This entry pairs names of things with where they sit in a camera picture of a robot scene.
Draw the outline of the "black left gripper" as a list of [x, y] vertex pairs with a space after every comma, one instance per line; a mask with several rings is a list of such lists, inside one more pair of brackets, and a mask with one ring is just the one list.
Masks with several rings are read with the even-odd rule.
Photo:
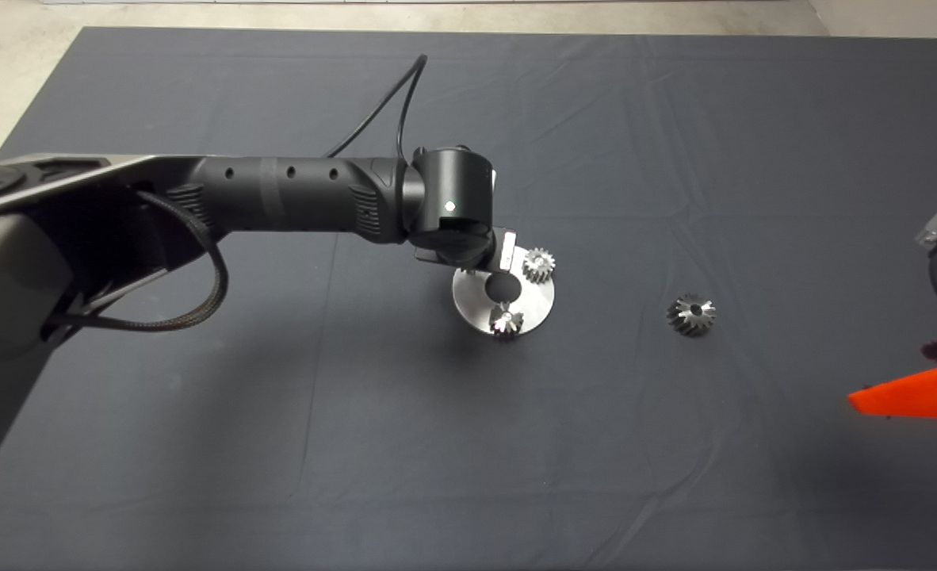
[[480, 271], [488, 274], [509, 274], [514, 265], [517, 234], [508, 228], [492, 228], [491, 243], [482, 260]]

